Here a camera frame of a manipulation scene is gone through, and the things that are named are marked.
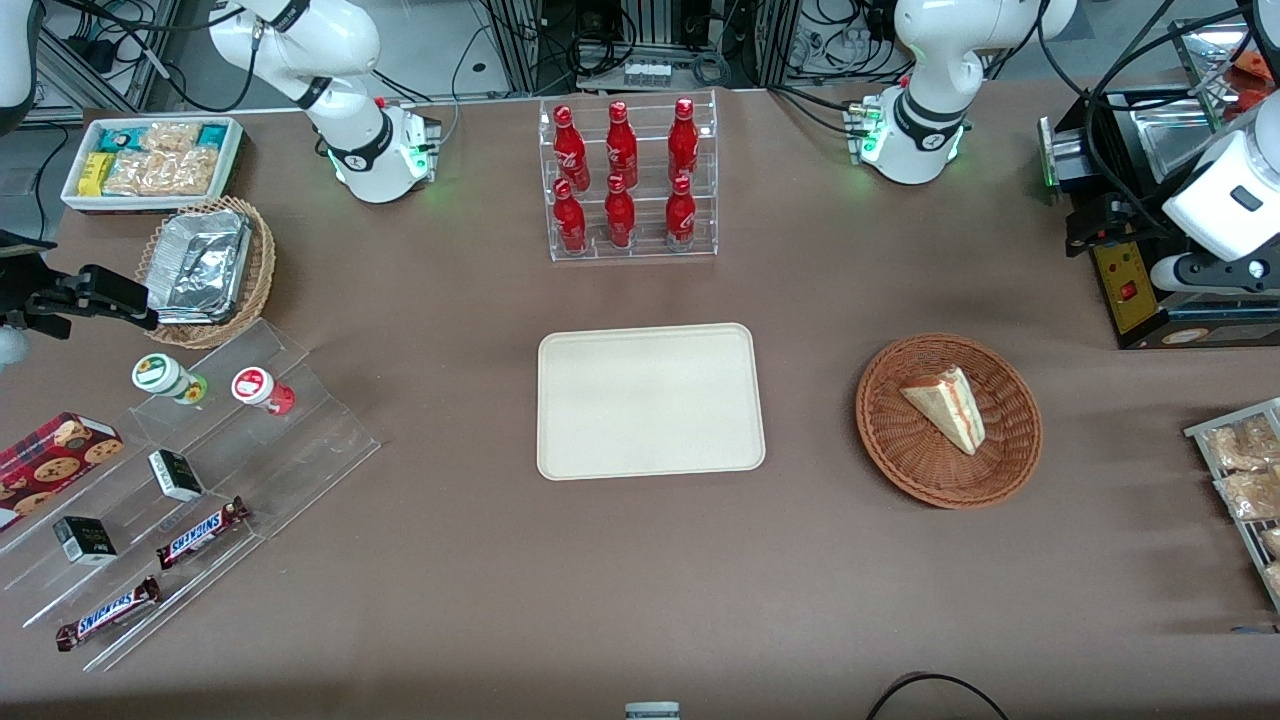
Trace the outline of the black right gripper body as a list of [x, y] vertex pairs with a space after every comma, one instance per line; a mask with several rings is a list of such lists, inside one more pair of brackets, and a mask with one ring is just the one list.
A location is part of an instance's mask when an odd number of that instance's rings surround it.
[[65, 275], [49, 268], [44, 255], [56, 249], [55, 241], [1, 233], [1, 324], [18, 331], [35, 331], [55, 340], [70, 337], [70, 320], [56, 314], [29, 309], [33, 299], [54, 292]]

